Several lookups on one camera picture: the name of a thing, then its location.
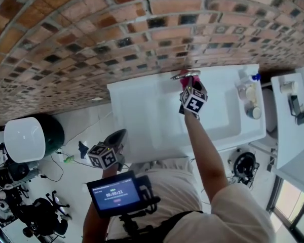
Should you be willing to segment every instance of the white floor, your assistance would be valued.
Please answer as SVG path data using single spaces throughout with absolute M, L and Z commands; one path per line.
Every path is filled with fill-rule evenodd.
M 64 128 L 65 141 L 69 141 L 62 147 L 61 152 L 68 155 L 74 155 L 76 161 L 84 164 L 89 164 L 90 162 L 88 159 L 80 159 L 78 142 L 82 141 L 90 148 L 97 142 L 103 141 L 105 137 L 115 131 L 110 104 L 62 113 L 57 115 L 56 118 L 61 122 Z M 226 168 L 227 159 L 231 152 L 232 151 L 227 151 L 221 154 Z M 46 193 L 56 190 L 58 196 L 63 198 L 65 203 L 70 204 L 69 213 L 72 216 L 72 221 L 69 222 L 69 228 L 66 232 L 66 239 L 64 239 L 64 242 L 78 243 L 82 241 L 83 222 L 91 202 L 85 183 L 100 179 L 102 171 L 76 163 L 63 163 L 63 159 L 66 158 L 65 155 L 53 154 L 52 157 L 64 170 L 61 180 L 59 182 L 52 182 L 48 179 L 35 178 L 27 184 L 30 189 L 29 195 L 35 200 L 39 197 L 45 198 Z M 267 155 L 256 152 L 256 160 L 260 163 L 260 168 L 256 174 L 251 193 L 257 202 L 263 208 L 266 208 L 271 195 L 275 175 L 266 171 L 269 162 L 269 157 Z M 194 170 L 199 190 L 202 191 L 203 187 L 195 161 L 193 161 L 193 166 L 195 168 Z M 50 156 L 41 160 L 40 169 L 43 174 L 53 180 L 58 180 L 62 174 L 62 170 L 52 162 Z M 202 201 L 209 203 L 205 192 L 201 193 L 201 198 Z M 210 206 L 207 204 L 203 205 L 204 212 L 209 212 Z

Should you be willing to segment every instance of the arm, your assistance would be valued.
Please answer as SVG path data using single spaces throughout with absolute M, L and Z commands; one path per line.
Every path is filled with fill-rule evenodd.
M 218 191 L 229 185 L 223 162 L 199 120 L 187 110 L 184 113 L 184 120 L 203 186 L 209 200 L 212 201 Z
M 111 166 L 102 173 L 102 178 L 117 174 L 118 164 Z M 110 218 L 101 219 L 91 202 L 88 209 L 85 223 L 83 225 L 83 243 L 102 243 L 105 242 Z

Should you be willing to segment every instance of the white sink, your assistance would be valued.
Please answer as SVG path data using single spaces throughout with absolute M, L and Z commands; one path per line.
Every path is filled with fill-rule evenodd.
M 201 124 L 217 150 L 225 150 L 265 136 L 260 83 L 256 86 L 258 120 L 245 113 L 236 84 L 241 75 L 256 74 L 258 65 L 199 68 L 208 101 L 200 111 Z M 108 85 L 116 129 L 128 130 L 126 160 L 137 163 L 189 155 L 192 152 L 184 115 L 179 114 L 178 72 L 155 74 Z

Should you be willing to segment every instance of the white countertop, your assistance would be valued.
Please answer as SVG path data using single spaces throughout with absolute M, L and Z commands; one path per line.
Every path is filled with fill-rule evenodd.
M 297 97 L 299 105 L 304 106 L 304 86 L 300 73 L 271 78 L 278 126 L 277 169 L 290 162 L 304 150 L 304 124 L 299 126 L 295 123 L 295 117 L 291 115 L 288 103 L 290 95 L 280 92 L 280 85 L 291 81 L 298 83 Z
M 239 99 L 236 84 L 245 75 L 258 73 L 259 66 L 204 67 L 200 79 L 208 101 L 200 112 L 201 124 L 218 151 L 233 148 L 265 136 L 265 115 L 260 83 L 256 83 L 258 120 L 246 115 L 246 103 Z M 179 114 L 178 74 L 167 72 L 109 84 L 115 128 L 128 130 L 124 155 L 131 163 L 191 155 L 192 147 Z

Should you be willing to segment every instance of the white shirt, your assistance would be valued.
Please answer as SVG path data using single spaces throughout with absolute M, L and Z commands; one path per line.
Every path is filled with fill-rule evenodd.
M 153 192 L 161 201 L 155 213 L 133 219 L 139 228 L 147 225 L 155 228 L 178 213 L 202 210 L 191 173 L 178 169 L 151 169 L 141 175 L 148 175 Z M 268 213 L 257 204 L 244 184 L 233 184 L 219 191 L 211 207 L 211 214 L 193 212 L 184 216 L 164 242 L 275 242 Z M 108 239 L 124 237 L 128 235 L 123 229 L 123 222 L 118 217 L 112 217 Z

